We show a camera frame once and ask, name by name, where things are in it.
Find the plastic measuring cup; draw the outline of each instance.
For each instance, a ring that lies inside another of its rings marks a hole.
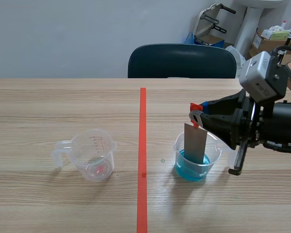
[[[55,144],[52,157],[57,167],[62,167],[61,154],[69,160],[90,181],[101,181],[113,172],[113,151],[116,143],[102,130],[87,130],[75,136],[71,141],[59,141]]]
[[[184,133],[181,133],[173,149],[176,152],[176,169],[180,176],[190,181],[199,181],[206,177],[214,163],[220,158],[222,149],[217,145],[218,140],[207,133],[203,164],[196,164],[184,157]]]

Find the measuring cup handle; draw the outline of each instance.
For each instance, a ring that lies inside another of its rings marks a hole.
[[[55,150],[52,151],[52,158],[53,162],[56,165],[56,167],[62,167],[63,162],[62,162],[62,154],[68,154],[70,153],[71,149],[71,141],[61,141],[57,142],[55,145]]]

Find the red clip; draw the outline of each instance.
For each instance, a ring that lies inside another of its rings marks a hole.
[[[199,104],[196,104],[196,103],[191,103],[190,111],[193,111],[193,110],[202,111],[203,110],[203,106],[199,105]],[[197,129],[199,125],[193,120],[191,120],[191,122],[193,123],[194,128]]]

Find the sink pedestal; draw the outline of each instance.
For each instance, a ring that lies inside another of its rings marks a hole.
[[[263,8],[247,8],[246,16],[243,19],[241,29],[237,35],[235,48],[246,57],[253,41]]]

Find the white sink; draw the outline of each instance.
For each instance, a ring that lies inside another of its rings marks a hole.
[[[235,48],[246,57],[253,41],[262,11],[264,8],[280,7],[288,0],[236,0],[240,5],[247,6],[246,16],[237,35]]]
[[[287,0],[236,0],[236,2],[243,6],[253,8],[277,8]]]

